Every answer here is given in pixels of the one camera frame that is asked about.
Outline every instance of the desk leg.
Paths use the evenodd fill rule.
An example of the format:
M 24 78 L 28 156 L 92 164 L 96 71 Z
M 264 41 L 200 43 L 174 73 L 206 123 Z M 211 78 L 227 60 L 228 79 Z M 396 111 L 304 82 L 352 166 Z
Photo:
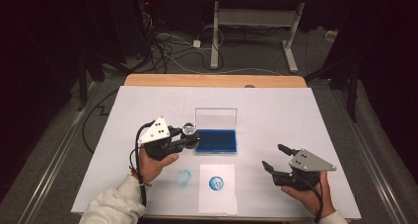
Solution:
M 213 11 L 213 40 L 212 40 L 212 52 L 210 57 L 210 67 L 212 69 L 218 68 L 218 50 L 219 50 L 219 42 L 218 42 L 218 27 L 219 27 L 219 1 L 215 1 L 215 8 Z
M 295 34 L 296 34 L 296 30 L 298 29 L 299 21 L 301 20 L 302 11 L 304 10 L 304 6 L 305 6 L 305 3 L 300 3 L 298 5 L 298 10 L 295 13 L 295 17 L 294 17 L 293 22 L 292 22 L 292 27 L 291 27 L 290 32 L 289 32 L 289 38 L 288 38 L 288 40 L 283 40 L 282 41 L 283 50 L 285 51 L 285 55 L 286 55 L 286 59 L 288 61 L 289 69 L 292 73 L 297 73 L 298 72 L 298 66 L 296 65 L 295 57 L 293 56 L 291 46 L 292 46 L 293 38 L 295 37 Z

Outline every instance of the white sleeve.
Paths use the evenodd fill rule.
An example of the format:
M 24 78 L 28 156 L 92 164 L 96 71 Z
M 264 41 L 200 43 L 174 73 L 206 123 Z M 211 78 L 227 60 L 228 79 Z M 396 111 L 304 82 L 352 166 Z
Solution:
M 138 180 L 129 175 L 119 187 L 107 188 L 92 199 L 80 224 L 136 224 L 138 218 L 145 213 L 145 207 L 141 204 L 140 197 Z
M 339 211 L 335 211 L 332 214 L 319 220 L 319 224 L 345 224 L 347 221 L 341 215 Z

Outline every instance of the white tabletop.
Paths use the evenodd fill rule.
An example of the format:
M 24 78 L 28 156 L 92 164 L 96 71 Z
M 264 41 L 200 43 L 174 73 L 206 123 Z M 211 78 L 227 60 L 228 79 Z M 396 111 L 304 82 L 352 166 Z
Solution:
M 146 216 L 282 221 L 312 218 L 298 201 L 276 187 L 263 169 L 264 160 L 277 171 L 291 172 L 288 162 L 292 157 L 277 149 L 277 144 L 282 143 L 308 149 L 335 165 L 337 171 L 328 174 L 334 205 L 348 219 L 361 218 L 308 88 L 121 87 L 71 211 L 83 213 L 97 193 L 118 186 L 129 173 L 128 155 L 140 126 L 163 115 L 169 125 L 179 127 L 194 122 L 195 108 L 238 109 L 238 153 L 196 156 L 191 150 L 183 150 L 179 160 L 164 168 L 153 181 L 147 194 Z M 237 215 L 198 212 L 201 164 L 235 165 Z M 184 170 L 191 173 L 187 187 L 175 180 Z

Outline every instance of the human hand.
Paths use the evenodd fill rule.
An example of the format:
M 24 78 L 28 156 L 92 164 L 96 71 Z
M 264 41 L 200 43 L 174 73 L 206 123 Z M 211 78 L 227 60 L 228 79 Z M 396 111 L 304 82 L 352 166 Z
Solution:
M 326 217 L 335 212 L 335 208 L 332 205 L 331 200 L 331 189 L 329 187 L 327 173 L 320 172 L 320 184 L 317 184 L 314 188 L 320 194 L 320 186 L 322 186 L 322 201 L 323 201 L 323 209 L 320 215 L 320 218 Z M 320 204 L 319 200 L 317 199 L 316 195 L 312 190 L 308 191 L 298 191 L 292 187 L 283 186 L 282 191 L 289 194 L 289 196 L 295 198 L 299 202 L 301 202 L 304 207 L 313 215 L 317 215 Z
M 175 162 L 178 157 L 177 153 L 173 153 L 165 157 L 163 160 L 157 161 L 148 157 L 147 151 L 144 149 L 144 145 L 141 145 L 141 148 L 139 149 L 139 168 L 142 179 L 148 183 L 153 181 L 161 173 L 164 167 Z

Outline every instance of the white card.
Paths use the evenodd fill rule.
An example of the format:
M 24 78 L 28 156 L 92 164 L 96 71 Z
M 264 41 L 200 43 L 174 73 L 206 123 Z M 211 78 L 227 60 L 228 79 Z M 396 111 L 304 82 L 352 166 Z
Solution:
M 235 165 L 200 165 L 199 213 L 237 215 Z

